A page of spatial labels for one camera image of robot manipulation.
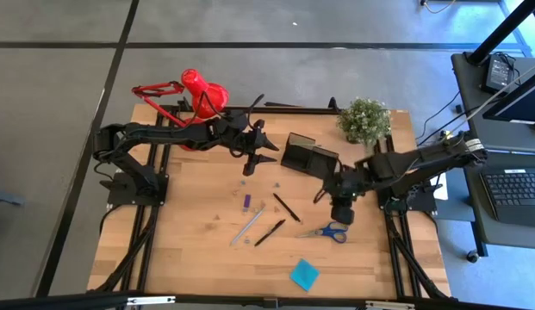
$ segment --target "sticky note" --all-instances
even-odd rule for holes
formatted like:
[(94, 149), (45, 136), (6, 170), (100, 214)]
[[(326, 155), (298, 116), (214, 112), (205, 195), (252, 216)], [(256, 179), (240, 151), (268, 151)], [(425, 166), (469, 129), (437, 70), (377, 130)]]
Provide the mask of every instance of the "sticky note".
[(309, 291), (315, 280), (317, 280), (317, 276), (319, 276), (319, 271), (305, 259), (302, 259), (290, 274), (290, 279), (306, 291)]

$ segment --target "black box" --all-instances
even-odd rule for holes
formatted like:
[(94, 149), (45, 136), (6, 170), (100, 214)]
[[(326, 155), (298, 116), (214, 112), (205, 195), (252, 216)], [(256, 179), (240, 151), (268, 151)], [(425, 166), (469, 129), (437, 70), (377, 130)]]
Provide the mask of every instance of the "black box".
[(324, 179), (327, 174), (334, 173), (338, 156), (338, 153), (315, 146), (314, 139), (290, 133), (281, 165)]

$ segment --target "gray floor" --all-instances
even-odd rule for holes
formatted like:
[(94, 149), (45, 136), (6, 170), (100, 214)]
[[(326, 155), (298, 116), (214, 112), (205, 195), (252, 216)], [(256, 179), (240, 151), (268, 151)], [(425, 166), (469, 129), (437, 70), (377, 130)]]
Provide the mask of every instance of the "gray floor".
[[(129, 3), (0, 0), (0, 40), (117, 40)], [(515, 4), (510, 2), (511, 9)], [(176, 5), (151, 0), (141, 2), (129, 39), (480, 42), (503, 18), (495, 3), (460, 3), (431, 15), (416, 1), (182, 0)], [(533, 29), (529, 19), (521, 27), (535, 54)], [(506, 42), (515, 39), (511, 35)], [(104, 124), (129, 120), (138, 102), (131, 87), (178, 79), (183, 69), (193, 67), (225, 85), (234, 105), (248, 105), (260, 93), (269, 101), (309, 107), (326, 106), (330, 96), (343, 106), (355, 96), (367, 96), (410, 110), (420, 134), (422, 122), (457, 92), (452, 53), (126, 50)], [(32, 292), (112, 55), (108, 49), (0, 49), (0, 189), (28, 201), (22, 208), (0, 205), (0, 299)], [(450, 117), (446, 110), (428, 131)], [(86, 177), (54, 294), (85, 290), (107, 195), (99, 179), (92, 172)], [(535, 308), (535, 250), (490, 246), (488, 258), (470, 264), (463, 260), (474, 247), (469, 225), (441, 222), (439, 235), (454, 296)]]

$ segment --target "silver pen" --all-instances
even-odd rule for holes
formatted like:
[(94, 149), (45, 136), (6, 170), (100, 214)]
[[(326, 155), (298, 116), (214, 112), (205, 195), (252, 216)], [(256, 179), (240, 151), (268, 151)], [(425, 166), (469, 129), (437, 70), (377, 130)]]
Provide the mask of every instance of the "silver pen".
[(248, 224), (246, 224), (246, 226), (239, 232), (239, 234), (236, 235), (236, 237), (234, 237), (233, 241), (231, 241), (231, 245), (234, 245), (234, 243), (236, 243), (239, 240), (239, 238), (242, 236), (242, 234), (245, 233), (248, 230), (248, 228), (250, 228), (250, 226), (253, 224), (253, 222), (255, 222), (258, 219), (258, 217), (264, 212), (264, 210), (265, 210), (265, 207), (263, 207), (263, 208), (261, 208), (259, 210), (259, 212), (256, 214), (256, 216), (254, 216), (250, 220), (250, 222)]

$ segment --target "blue scissors handle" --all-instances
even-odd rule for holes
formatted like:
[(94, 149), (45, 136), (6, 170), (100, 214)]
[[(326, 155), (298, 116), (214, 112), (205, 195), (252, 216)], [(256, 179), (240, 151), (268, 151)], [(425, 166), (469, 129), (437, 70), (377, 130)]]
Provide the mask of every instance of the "blue scissors handle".
[(347, 225), (338, 222), (331, 222), (325, 228), (321, 228), (323, 236), (330, 237), (341, 244), (347, 240), (347, 236), (345, 235), (347, 229)]

